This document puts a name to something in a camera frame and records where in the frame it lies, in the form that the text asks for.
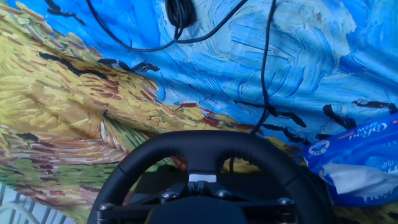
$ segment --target cable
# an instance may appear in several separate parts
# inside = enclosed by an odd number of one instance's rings
[[[266,47],[264,49],[264,55],[262,57],[262,65],[261,65],[261,88],[262,88],[262,96],[264,97],[264,110],[262,111],[262,115],[260,120],[257,122],[256,127],[251,130],[250,134],[256,134],[260,129],[261,125],[264,124],[267,118],[267,106],[268,106],[268,94],[266,89],[265,82],[265,73],[266,73],[266,63],[267,63],[267,55],[268,55],[268,46],[269,46],[269,30],[271,29],[271,21],[274,17],[274,12],[276,8],[276,0],[272,0],[271,8],[268,14],[267,28],[266,28]],[[229,171],[234,172],[234,160],[232,157],[229,161]]]
[[[126,44],[124,44],[121,40],[119,40],[99,19],[98,13],[95,11],[91,0],[86,0],[88,8],[90,12],[94,16],[94,19],[101,26],[101,28],[119,45],[122,47],[135,51],[135,52],[156,52],[167,47],[170,47],[174,43],[178,44],[192,44],[196,42],[200,42],[206,39],[209,39],[211,36],[217,33],[217,31],[224,25],[226,22],[237,12],[245,2],[248,0],[242,0],[236,5],[231,12],[209,33],[202,37],[188,39],[188,40],[179,40],[182,35],[182,31],[184,28],[188,27],[195,20],[195,8],[193,7],[192,0],[165,0],[166,5],[166,13],[170,23],[175,26],[174,38],[167,44],[157,47],[155,49],[136,49],[132,48]]]

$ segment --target black cable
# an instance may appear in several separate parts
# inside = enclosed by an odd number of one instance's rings
[[[237,6],[235,6],[231,12],[209,33],[203,37],[198,37],[189,40],[179,40],[182,35],[184,28],[188,27],[195,20],[195,8],[193,7],[192,0],[165,0],[166,13],[169,18],[170,23],[175,26],[174,38],[167,44],[157,47],[155,49],[136,49],[132,48],[123,42],[121,42],[99,19],[98,13],[95,11],[90,0],[86,0],[88,8],[90,9],[92,15],[94,16],[97,23],[101,28],[119,45],[122,47],[135,51],[135,52],[155,52],[159,50],[166,49],[174,43],[178,44],[192,44],[195,42],[200,42],[209,39],[211,36],[217,33],[217,31],[237,12],[242,5],[248,0],[242,0]]]
[[[268,106],[268,94],[266,89],[266,82],[265,82],[265,73],[266,73],[266,63],[267,63],[267,55],[268,55],[268,46],[269,46],[269,30],[271,28],[271,21],[274,17],[274,12],[276,8],[276,0],[272,0],[271,9],[269,10],[268,14],[268,21],[267,21],[267,28],[266,28],[266,47],[264,49],[264,55],[262,57],[262,65],[261,65],[261,88],[262,88],[262,95],[264,97],[264,110],[262,111],[262,115],[260,117],[259,122],[256,124],[256,127],[251,130],[250,134],[256,134],[260,129],[261,125],[264,124],[267,118],[267,106]],[[229,171],[234,172],[234,160],[235,158],[232,157],[229,161]]]

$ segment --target van gogh print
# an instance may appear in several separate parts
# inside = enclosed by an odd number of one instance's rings
[[[163,0],[92,0],[125,44],[166,44]],[[206,34],[238,3],[195,0]],[[250,0],[212,38],[154,53],[107,36],[85,0],[0,1],[0,181],[84,223],[117,163],[167,131],[250,132],[270,0]],[[296,157],[304,145],[397,112],[394,0],[281,0],[266,67],[269,114],[258,135]],[[181,158],[159,161],[184,168]],[[255,167],[238,161],[236,170]],[[341,208],[346,223],[394,223],[396,203]]]

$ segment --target blue brushstroke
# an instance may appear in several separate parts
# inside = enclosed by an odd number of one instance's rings
[[[265,24],[271,0],[248,1],[212,38],[195,44],[172,45],[154,53],[131,52],[108,37],[91,15],[85,0],[54,0],[72,17],[49,14],[44,0],[20,0],[62,34],[72,32],[104,58],[129,66],[146,61],[160,71],[139,73],[156,82],[157,101],[166,105],[196,102],[237,123],[256,124],[264,99],[260,84]],[[8,3],[15,5],[14,0]],[[197,23],[183,39],[211,30],[238,1],[194,0]],[[163,0],[92,0],[100,18],[125,44],[153,48],[172,39]],[[337,134],[344,127],[327,117],[331,105],[340,118],[363,124],[387,116],[387,109],[359,107],[356,100],[398,101],[397,0],[290,0],[278,3],[272,23],[266,87],[269,102],[279,111],[295,113],[306,128],[291,119],[269,116],[266,124],[286,127],[309,142],[316,135]],[[282,131],[262,128],[287,144]]]

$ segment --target bolt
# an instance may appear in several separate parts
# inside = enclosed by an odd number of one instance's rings
[[[278,199],[278,202],[281,203],[282,205],[290,205],[294,203],[294,201],[290,198],[280,198]]]
[[[164,192],[162,194],[162,198],[164,199],[173,199],[176,198],[178,195],[175,192]]]
[[[109,210],[111,208],[113,208],[113,204],[112,203],[104,203],[104,204],[99,206],[100,210]]]
[[[217,196],[220,198],[224,198],[229,196],[229,192],[227,190],[219,190],[217,191]]]

